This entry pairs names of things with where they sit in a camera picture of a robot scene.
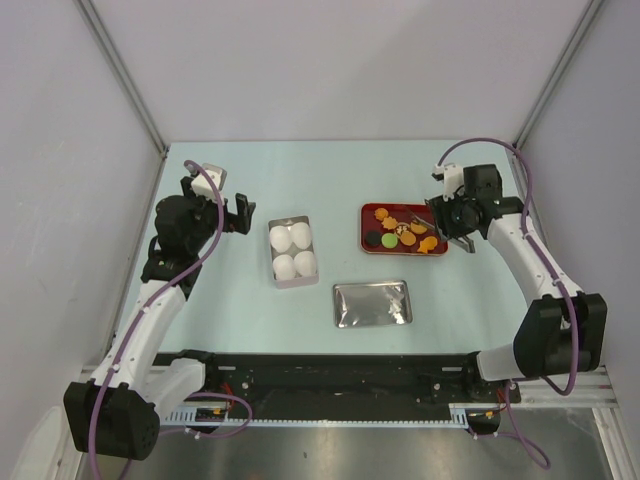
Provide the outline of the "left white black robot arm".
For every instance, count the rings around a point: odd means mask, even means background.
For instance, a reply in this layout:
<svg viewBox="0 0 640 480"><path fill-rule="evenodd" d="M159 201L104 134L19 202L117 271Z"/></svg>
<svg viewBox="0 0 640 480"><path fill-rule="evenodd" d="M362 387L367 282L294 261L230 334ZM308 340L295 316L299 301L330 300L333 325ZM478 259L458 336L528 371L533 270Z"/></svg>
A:
<svg viewBox="0 0 640 480"><path fill-rule="evenodd" d="M221 376L198 358L178 358L148 375L169 326L186 305L204 261L227 233L248 234L254 203L239 194L229 212L225 171L206 165L182 178L182 192L155 209L141 286L123 330L89 380L71 383L63 404L76 449L128 460L146 459L160 423L194 394L207 400Z"/></svg>

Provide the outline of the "orange flower cookie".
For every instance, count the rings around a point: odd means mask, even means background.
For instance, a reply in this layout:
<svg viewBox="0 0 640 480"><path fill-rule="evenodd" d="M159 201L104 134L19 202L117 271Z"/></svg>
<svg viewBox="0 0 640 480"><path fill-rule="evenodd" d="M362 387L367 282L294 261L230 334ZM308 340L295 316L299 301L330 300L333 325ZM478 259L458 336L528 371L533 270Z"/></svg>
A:
<svg viewBox="0 0 640 480"><path fill-rule="evenodd" d="M394 231L398 226L398 221L394 217L387 216L381 221L381 226L385 230Z"/></svg>

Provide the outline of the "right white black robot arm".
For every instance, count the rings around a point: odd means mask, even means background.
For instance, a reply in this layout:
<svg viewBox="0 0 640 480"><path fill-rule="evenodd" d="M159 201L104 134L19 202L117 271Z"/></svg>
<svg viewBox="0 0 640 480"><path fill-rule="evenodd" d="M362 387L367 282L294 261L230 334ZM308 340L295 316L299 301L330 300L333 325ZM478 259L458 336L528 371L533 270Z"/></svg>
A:
<svg viewBox="0 0 640 480"><path fill-rule="evenodd" d="M479 233L504 260L527 304L509 344L476 354L477 367L461 376L463 393L484 401L497 381L542 379L556 393L571 394L578 374L600 363L604 298L586 293L560 268L529 217L531 198L504 196L495 165L437 165L432 176L443 185L427 202L439 236L451 241Z"/></svg>

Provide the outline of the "metal tongs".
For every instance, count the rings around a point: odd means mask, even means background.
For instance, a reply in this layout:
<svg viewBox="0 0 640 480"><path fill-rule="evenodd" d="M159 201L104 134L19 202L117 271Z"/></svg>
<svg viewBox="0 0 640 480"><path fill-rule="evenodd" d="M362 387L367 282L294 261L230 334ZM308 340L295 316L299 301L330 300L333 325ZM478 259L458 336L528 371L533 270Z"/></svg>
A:
<svg viewBox="0 0 640 480"><path fill-rule="evenodd" d="M411 220L413 222L418 223L418 224L420 224L422 226L425 226L428 229L433 230L434 232L440 234L440 230L434 224L432 224L432 223L428 222L427 220L421 218L420 216L416 215L409 208L406 208L406 211L408 212L408 214L411 217ZM461 239L449 238L449 237L443 236L443 239L446 240L447 242L449 242L449 243L461 248L462 250L464 250L465 252L467 252L469 254L475 254L476 253L475 243L468 236L463 236Z"/></svg>

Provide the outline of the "orange round cookie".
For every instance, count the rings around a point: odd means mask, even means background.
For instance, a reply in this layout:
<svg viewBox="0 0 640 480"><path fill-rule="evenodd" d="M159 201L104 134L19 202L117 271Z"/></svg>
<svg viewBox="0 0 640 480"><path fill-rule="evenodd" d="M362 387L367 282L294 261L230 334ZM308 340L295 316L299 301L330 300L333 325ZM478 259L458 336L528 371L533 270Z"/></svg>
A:
<svg viewBox="0 0 640 480"><path fill-rule="evenodd" d="M410 224L410 229L415 235L422 235L428 230L426 226L415 222Z"/></svg>
<svg viewBox="0 0 640 480"><path fill-rule="evenodd" d="M413 246L416 241L417 238L411 231L404 231L400 235L400 242L405 246Z"/></svg>

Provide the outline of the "black round cookie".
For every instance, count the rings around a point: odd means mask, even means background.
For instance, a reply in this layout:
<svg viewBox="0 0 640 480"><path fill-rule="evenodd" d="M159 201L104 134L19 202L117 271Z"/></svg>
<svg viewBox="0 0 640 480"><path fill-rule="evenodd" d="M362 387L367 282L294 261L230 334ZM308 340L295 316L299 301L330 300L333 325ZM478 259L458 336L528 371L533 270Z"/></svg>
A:
<svg viewBox="0 0 640 480"><path fill-rule="evenodd" d="M368 247L376 248L381 244L381 234L377 231L368 231L364 241Z"/></svg>

